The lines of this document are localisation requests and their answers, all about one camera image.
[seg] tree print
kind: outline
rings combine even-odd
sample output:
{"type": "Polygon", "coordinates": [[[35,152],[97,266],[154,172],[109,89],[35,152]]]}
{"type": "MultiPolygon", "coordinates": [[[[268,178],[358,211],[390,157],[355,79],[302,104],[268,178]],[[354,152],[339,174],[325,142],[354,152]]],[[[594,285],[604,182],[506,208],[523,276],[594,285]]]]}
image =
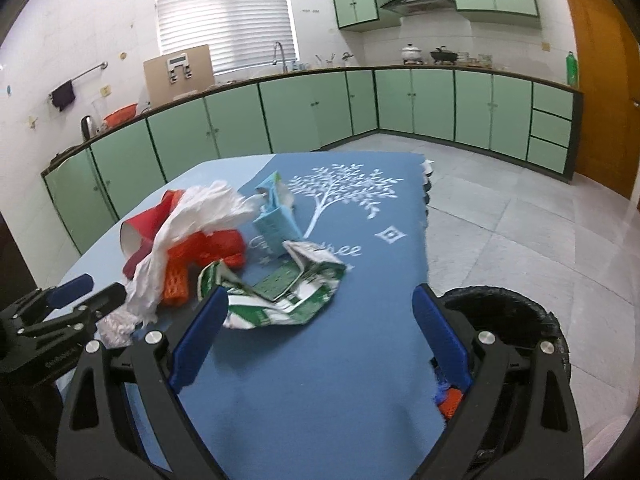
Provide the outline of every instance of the tree print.
{"type": "Polygon", "coordinates": [[[384,178],[380,170],[367,174],[362,171],[362,166],[332,164],[330,168],[313,168],[312,174],[295,176],[289,181],[292,193],[312,197],[316,201],[316,209],[304,238],[309,238],[320,215],[333,204],[357,203],[369,211],[367,220],[371,220],[380,212],[377,208],[380,199],[398,198],[392,186],[402,178],[384,178]]]}

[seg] blue gripper pad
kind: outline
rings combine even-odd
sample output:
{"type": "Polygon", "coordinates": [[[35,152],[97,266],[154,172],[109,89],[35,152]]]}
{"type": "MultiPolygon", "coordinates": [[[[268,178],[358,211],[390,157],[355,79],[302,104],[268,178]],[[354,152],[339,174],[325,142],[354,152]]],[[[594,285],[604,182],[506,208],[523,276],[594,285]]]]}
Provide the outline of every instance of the blue gripper pad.
{"type": "Polygon", "coordinates": [[[53,308],[62,308],[94,290],[94,279],[88,274],[59,285],[47,294],[47,303],[53,308]]]}
{"type": "Polygon", "coordinates": [[[436,296],[427,293],[425,285],[414,290],[412,303],[414,317],[422,334],[427,339],[438,366],[451,384],[466,393],[473,379],[469,373],[468,355],[460,339],[442,315],[436,304],[436,296]]]}
{"type": "Polygon", "coordinates": [[[193,383],[228,312],[229,299],[219,286],[202,307],[172,354],[169,386],[176,394],[193,383]]]}

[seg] window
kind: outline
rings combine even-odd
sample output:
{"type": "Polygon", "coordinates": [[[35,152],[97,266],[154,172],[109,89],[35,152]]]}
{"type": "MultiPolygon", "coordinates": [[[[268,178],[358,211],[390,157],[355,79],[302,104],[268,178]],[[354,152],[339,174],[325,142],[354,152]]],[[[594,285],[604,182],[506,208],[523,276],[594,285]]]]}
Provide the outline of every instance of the window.
{"type": "Polygon", "coordinates": [[[296,57],[287,0],[156,1],[163,54],[208,44],[217,73],[270,64],[275,41],[296,57]]]}

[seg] white plastic bag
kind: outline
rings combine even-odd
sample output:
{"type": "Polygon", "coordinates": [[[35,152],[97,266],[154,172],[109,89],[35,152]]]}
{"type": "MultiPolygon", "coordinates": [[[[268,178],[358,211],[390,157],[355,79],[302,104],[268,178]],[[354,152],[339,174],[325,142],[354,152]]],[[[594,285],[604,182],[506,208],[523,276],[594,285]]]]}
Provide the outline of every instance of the white plastic bag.
{"type": "Polygon", "coordinates": [[[209,187],[194,186],[185,190],[158,231],[151,253],[136,267],[133,280],[127,285],[126,304],[112,313],[116,316],[111,319],[111,315],[107,316],[98,323],[103,341],[114,346],[128,344],[137,323],[147,324],[157,319],[156,306],[162,297],[167,251],[171,247],[198,231],[211,234],[251,222],[263,203],[262,196],[244,198],[220,180],[209,187]],[[118,312],[121,309],[130,316],[118,312]]]}

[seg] drawer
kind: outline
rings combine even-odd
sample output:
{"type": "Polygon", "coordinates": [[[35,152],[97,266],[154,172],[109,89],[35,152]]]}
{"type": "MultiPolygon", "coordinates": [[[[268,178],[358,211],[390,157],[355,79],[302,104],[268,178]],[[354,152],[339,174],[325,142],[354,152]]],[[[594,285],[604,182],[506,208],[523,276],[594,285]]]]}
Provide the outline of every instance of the drawer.
{"type": "Polygon", "coordinates": [[[566,148],[531,137],[529,139],[529,155],[527,155],[527,160],[548,170],[564,173],[566,152],[566,148]]]}
{"type": "Polygon", "coordinates": [[[571,124],[567,119],[533,110],[531,135],[567,147],[571,138],[571,124]]]}
{"type": "Polygon", "coordinates": [[[574,94],[553,86],[533,83],[533,107],[571,119],[574,114],[574,94]]]}

